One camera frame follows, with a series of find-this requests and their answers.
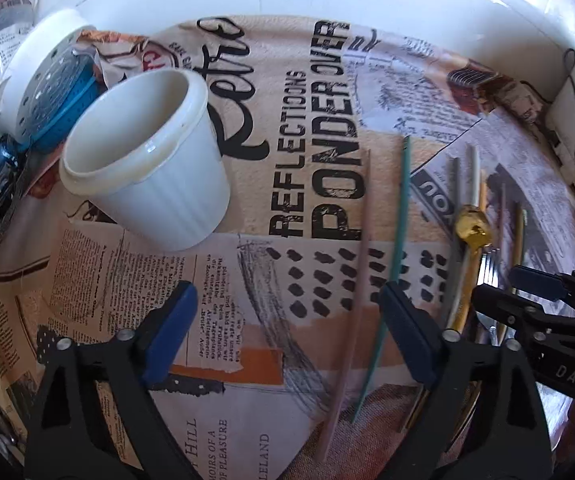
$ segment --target green object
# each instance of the green object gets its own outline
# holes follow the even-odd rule
[[[396,235],[394,239],[394,254],[392,254],[392,265],[390,266],[390,282],[398,282],[399,273],[401,272],[401,262],[403,261],[403,246],[405,245],[405,237],[407,234],[407,216],[408,206],[410,204],[410,167],[411,167],[411,138],[407,136],[403,139],[403,160],[401,164],[401,197],[399,199],[399,214],[396,222]],[[372,350],[372,357],[370,358],[369,367],[367,369],[367,376],[361,388],[359,402],[354,409],[352,416],[352,424],[357,420],[365,397],[367,396],[367,389],[369,383],[372,381],[372,376],[381,360],[381,352],[383,351],[383,341],[387,333],[387,326],[381,318],[376,330],[376,339],[374,343],[374,350]]]

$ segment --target blue colander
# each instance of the blue colander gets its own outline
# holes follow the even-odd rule
[[[87,63],[54,117],[31,136],[30,144],[38,152],[53,151],[67,137],[72,126],[87,110],[87,107],[98,97],[98,85],[92,66],[92,63]]]

